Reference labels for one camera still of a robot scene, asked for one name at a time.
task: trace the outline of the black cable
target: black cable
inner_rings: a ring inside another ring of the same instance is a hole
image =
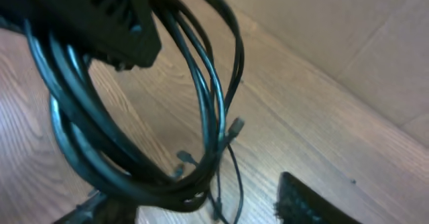
[[[173,211],[195,211],[208,198],[217,217],[228,223],[221,210],[219,170],[227,148],[239,183],[240,201],[233,221],[237,223],[243,208],[243,185],[230,143],[237,137],[243,122],[235,121],[227,131],[226,116],[243,74],[244,47],[229,6],[223,0],[205,1],[219,13],[236,39],[233,73],[225,97],[210,41],[191,11],[180,0],[149,0],[151,9],[186,59],[200,108],[204,154],[195,170],[181,180],[163,173],[115,124],[93,87],[85,52],[78,52],[53,32],[38,32],[36,37],[29,21],[25,22],[24,32],[38,70],[50,90],[51,118],[57,142],[69,164],[83,179],[118,199]],[[202,39],[202,44],[184,17]],[[204,63],[210,76],[210,90],[180,29]],[[124,171],[114,167],[107,158]],[[214,175],[218,186],[216,200],[210,191]]]

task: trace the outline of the black device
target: black device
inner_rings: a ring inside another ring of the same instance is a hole
[[[225,96],[208,36],[181,0],[0,0],[0,27],[27,37],[38,70],[50,90],[52,127],[64,157],[96,189],[85,203],[56,224],[132,224],[138,206],[191,212],[206,199],[213,205],[213,219],[228,223],[222,214],[219,176],[225,149],[232,157],[240,188],[239,208],[233,221],[238,223],[243,185],[230,143],[244,122],[238,118],[227,130],[225,119],[243,74],[244,47],[230,7],[223,0],[205,1],[224,19],[235,37],[233,73]],[[178,178],[181,167],[177,173],[166,174],[133,145],[110,117],[88,75],[93,58],[118,71],[150,67],[161,47],[153,15],[160,19],[184,55],[198,95],[204,155],[197,163],[190,154],[178,152],[183,163],[196,166],[184,178]],[[209,81],[202,76],[180,30],[196,48],[210,75]],[[215,175],[217,198],[210,191]],[[284,174],[276,205],[278,217],[284,223],[355,223],[334,207],[323,209],[327,203],[315,199],[323,200]],[[331,215],[341,218],[332,219]]]

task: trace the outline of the black wire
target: black wire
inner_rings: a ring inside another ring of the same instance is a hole
[[[38,70],[50,90],[51,118],[57,142],[69,164],[83,179],[118,199],[173,211],[195,211],[208,198],[219,219],[228,223],[218,206],[221,203],[219,165],[227,148],[239,183],[240,201],[233,222],[237,223],[243,208],[243,185],[230,143],[238,132],[226,131],[226,116],[243,74],[244,47],[229,6],[223,0],[205,1],[219,13],[236,39],[233,73],[225,98],[210,41],[198,20],[180,0],[149,0],[151,9],[186,59],[200,108],[204,154],[195,170],[179,181],[163,173],[115,124],[93,87],[84,52],[60,41],[53,32],[36,37],[29,21],[25,22],[24,32]],[[204,63],[210,76],[210,90],[179,27]],[[125,171],[114,167],[107,158]],[[210,191],[214,175],[218,186],[216,201]]]

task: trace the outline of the cable bundle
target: cable bundle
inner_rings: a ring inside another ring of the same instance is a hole
[[[196,163],[185,152],[178,154],[183,161],[196,164],[196,169],[181,180],[162,172],[115,124],[88,74],[90,56],[62,42],[53,32],[42,36],[38,33],[36,37],[29,21],[25,22],[24,32],[38,70],[50,90],[52,125],[57,142],[68,163],[83,179],[120,200],[179,212],[199,209],[208,197],[218,218],[228,223],[221,211],[219,176],[219,164],[226,148],[239,181],[239,209],[233,222],[237,223],[243,206],[243,186],[229,144],[238,135],[243,122],[236,120],[227,131],[226,115],[243,74],[244,48],[237,20],[229,6],[223,0],[205,1],[216,9],[236,39],[233,73],[225,98],[213,64],[210,41],[198,20],[180,0],[149,0],[153,12],[188,63],[200,108],[204,155]],[[192,24],[203,44],[185,19]],[[210,75],[210,89],[180,28],[196,48]],[[111,165],[106,157],[124,171]],[[210,191],[210,182],[215,174],[219,188],[216,200]]]

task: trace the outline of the thin black wire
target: thin black wire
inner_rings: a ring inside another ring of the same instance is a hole
[[[39,72],[50,90],[52,124],[60,149],[83,179],[119,199],[173,211],[195,211],[208,197],[220,220],[228,223],[210,191],[210,182],[216,174],[220,202],[219,164],[227,148],[239,183],[240,201],[233,222],[237,223],[243,208],[243,185],[230,146],[233,137],[225,131],[226,115],[243,74],[244,47],[237,20],[229,6],[223,0],[205,1],[216,9],[236,38],[233,73],[225,98],[215,70],[210,41],[198,20],[179,0],[149,0],[152,10],[186,59],[200,107],[204,154],[195,171],[177,182],[141,153],[115,124],[93,87],[87,72],[89,65],[83,60],[84,54],[61,42],[52,32],[36,37],[28,21],[24,32]],[[192,24],[204,47],[182,16]],[[210,90],[179,26],[202,58],[210,75]],[[127,172],[111,165],[104,156]]]

